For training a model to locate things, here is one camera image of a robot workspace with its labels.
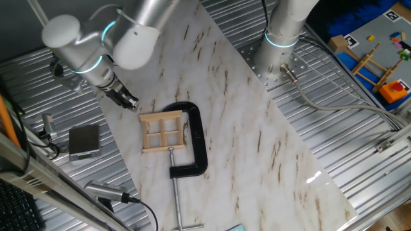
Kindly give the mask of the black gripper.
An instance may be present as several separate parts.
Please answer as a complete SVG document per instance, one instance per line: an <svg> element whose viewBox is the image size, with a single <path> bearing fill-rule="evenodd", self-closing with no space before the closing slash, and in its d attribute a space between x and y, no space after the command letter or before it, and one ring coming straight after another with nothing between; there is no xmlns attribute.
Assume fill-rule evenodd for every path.
<svg viewBox="0 0 411 231"><path fill-rule="evenodd" d="M120 81L115 81L113 84L105 87L104 93L123 108L135 110L138 106L139 99L131 94L129 95L129 91Z"/></svg>

